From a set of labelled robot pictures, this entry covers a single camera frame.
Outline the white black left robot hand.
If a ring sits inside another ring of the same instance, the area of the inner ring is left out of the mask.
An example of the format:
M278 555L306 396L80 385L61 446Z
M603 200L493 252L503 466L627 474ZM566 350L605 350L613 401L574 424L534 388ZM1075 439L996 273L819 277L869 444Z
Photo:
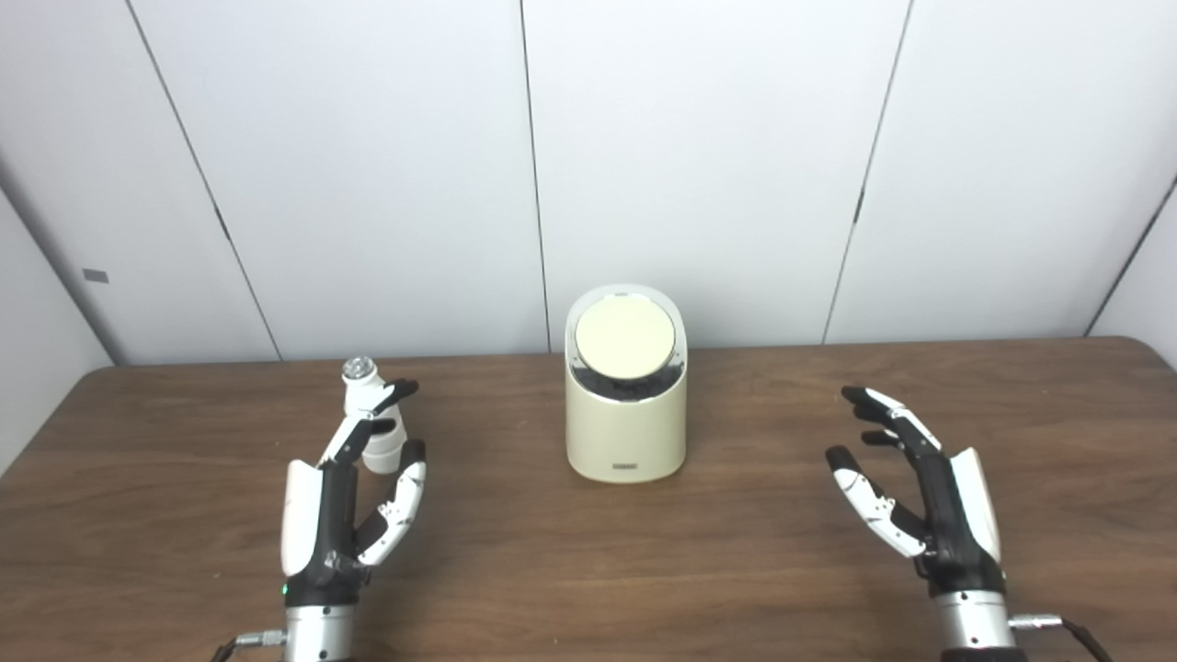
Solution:
M424 441L404 441L388 470L394 482L363 522L355 521L355 464L372 441L398 431L391 412L417 390L417 380L361 388L315 465L290 462L280 537L287 608L355 605L371 571L415 523L428 477Z

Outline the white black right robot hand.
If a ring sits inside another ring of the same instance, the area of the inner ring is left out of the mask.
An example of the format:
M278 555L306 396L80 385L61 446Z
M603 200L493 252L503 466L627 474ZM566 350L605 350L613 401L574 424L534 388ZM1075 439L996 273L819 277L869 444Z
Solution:
M975 448L950 456L905 404L871 388L844 386L859 421L875 424L862 433L869 446L898 450L915 471L923 512L891 497L862 469L846 446L827 448L827 466L856 514L900 556L912 560L933 598L982 591L1004 595L1000 532Z

